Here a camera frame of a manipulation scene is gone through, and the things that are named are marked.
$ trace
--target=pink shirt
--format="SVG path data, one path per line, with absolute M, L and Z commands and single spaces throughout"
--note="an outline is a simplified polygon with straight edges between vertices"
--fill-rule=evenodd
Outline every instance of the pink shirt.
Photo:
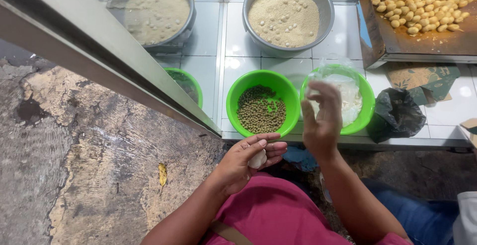
M 300 188 L 266 173 L 257 173 L 242 191 L 230 196 L 216 219 L 234 227 L 254 245 L 351 244 L 331 230 L 318 207 Z M 202 244 L 233 243 L 209 230 Z M 378 245 L 409 243 L 389 233 Z

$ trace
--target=black plastic bag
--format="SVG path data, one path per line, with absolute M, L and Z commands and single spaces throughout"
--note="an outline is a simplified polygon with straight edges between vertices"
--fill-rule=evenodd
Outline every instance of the black plastic bag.
M 379 143 L 389 138 L 414 136 L 424 123 L 426 116 L 407 90 L 388 88 L 376 98 L 374 114 L 366 129 L 369 137 Z

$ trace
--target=tiled counter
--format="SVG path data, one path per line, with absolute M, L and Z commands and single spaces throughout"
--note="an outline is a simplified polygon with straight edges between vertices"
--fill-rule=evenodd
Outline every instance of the tiled counter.
M 276 71 L 287 77 L 299 91 L 305 77 L 319 66 L 322 56 L 338 53 L 350 58 L 356 69 L 366 77 L 375 96 L 386 88 L 388 81 L 383 68 L 364 70 L 361 57 L 356 5 L 335 2 L 335 20 L 330 34 L 311 50 L 290 59 L 272 58 L 260 51 L 245 32 L 242 23 L 243 0 L 230 3 L 197 2 L 198 11 L 194 38 L 198 44 L 183 51 L 177 58 L 158 58 L 162 66 L 180 67 L 194 76 L 204 94 L 203 110 L 222 129 L 224 139 L 243 138 L 230 124 L 225 102 L 230 87 L 243 74 L 259 69 Z M 477 68 L 459 65 L 461 77 L 453 84 L 452 100 L 421 106 L 426 125 L 412 138 L 390 139 L 384 145 L 408 146 L 469 146 L 458 124 L 477 117 Z M 284 140 L 301 141 L 302 118 Z M 341 143 L 374 144 L 366 130 L 342 136 Z

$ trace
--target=hand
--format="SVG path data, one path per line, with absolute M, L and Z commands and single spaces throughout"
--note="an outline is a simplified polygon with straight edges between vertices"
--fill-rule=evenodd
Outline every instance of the hand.
M 311 103 L 307 100 L 301 101 L 303 144 L 319 163 L 321 160 L 330 159 L 338 150 L 338 139 L 343 127 L 341 94 L 333 85 L 321 81 L 310 81 L 308 86 L 320 92 L 319 95 L 306 95 L 308 99 L 319 103 L 319 112 L 315 118 Z
M 267 143 L 268 140 L 278 138 L 280 134 L 274 132 L 253 135 L 239 141 L 225 154 L 208 179 L 218 185 L 226 196 L 240 192 L 257 170 L 282 160 L 281 155 L 287 151 L 287 143 Z M 267 161 L 259 169 L 248 167 L 248 161 L 263 149 L 267 151 Z

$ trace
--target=blue cloth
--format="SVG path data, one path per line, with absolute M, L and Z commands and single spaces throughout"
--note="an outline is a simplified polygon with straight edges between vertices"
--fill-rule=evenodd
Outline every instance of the blue cloth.
M 387 184 L 363 178 L 373 195 L 397 218 L 414 245 L 453 245 L 457 201 L 426 201 Z
M 307 149 L 301 150 L 297 147 L 289 146 L 288 151 L 281 156 L 284 160 L 304 172 L 312 172 L 318 167 L 316 159 Z

